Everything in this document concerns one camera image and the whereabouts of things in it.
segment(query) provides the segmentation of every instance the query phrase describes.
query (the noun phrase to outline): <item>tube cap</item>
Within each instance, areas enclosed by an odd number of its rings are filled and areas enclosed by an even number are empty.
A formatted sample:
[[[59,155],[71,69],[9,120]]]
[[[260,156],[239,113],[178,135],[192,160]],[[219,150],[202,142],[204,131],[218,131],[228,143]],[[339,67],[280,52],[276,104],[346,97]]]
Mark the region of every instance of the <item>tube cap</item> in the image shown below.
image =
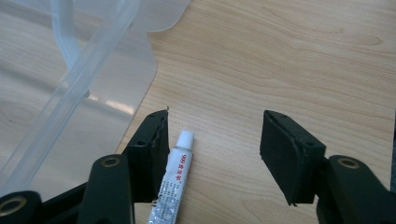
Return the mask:
[[[194,140],[194,133],[182,130],[178,136],[176,147],[183,147],[188,150],[192,149],[192,142]]]

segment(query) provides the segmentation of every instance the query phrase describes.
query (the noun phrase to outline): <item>glue tube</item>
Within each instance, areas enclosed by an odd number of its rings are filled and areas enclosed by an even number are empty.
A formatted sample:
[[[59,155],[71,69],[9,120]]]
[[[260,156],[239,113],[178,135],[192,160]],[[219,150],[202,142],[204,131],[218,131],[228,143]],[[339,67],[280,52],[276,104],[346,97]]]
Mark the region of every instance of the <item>glue tube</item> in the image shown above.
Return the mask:
[[[152,204],[148,224],[176,223],[177,211],[191,165],[193,139],[192,132],[183,130],[176,146],[171,149],[158,200]]]

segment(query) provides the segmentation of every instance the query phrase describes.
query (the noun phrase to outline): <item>white tube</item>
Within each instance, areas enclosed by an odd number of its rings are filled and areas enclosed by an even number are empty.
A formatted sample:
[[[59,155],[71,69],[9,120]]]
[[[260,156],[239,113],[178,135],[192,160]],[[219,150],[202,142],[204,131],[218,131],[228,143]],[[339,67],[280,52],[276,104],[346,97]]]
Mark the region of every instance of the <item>white tube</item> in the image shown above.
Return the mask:
[[[163,176],[158,200],[152,205],[148,224],[176,223],[177,211],[191,165],[193,139],[192,132],[181,131],[176,146],[169,153],[166,173]]]

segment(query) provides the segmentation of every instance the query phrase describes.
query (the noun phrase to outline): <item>wooden table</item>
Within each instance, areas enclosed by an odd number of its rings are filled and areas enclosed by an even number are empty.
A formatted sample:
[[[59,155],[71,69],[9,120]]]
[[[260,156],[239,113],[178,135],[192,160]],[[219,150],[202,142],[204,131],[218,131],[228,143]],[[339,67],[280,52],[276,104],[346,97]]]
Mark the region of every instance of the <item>wooden table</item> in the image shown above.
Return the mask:
[[[171,145],[181,129],[195,132],[178,223],[318,223],[315,205],[288,207],[261,160],[265,109],[389,188],[395,10],[390,0],[193,0],[174,28],[150,35],[158,73],[119,150],[167,106]],[[149,211],[136,206],[138,223]]]

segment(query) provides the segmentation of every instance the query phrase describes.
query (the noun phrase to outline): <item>clear plastic bin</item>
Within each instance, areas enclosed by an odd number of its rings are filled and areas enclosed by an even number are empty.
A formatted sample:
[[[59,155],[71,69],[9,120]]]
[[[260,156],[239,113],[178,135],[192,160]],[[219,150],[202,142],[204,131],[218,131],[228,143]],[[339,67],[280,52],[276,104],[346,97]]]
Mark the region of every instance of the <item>clear plastic bin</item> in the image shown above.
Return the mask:
[[[113,153],[155,76],[148,32],[190,0],[0,0],[0,196],[43,200]]]

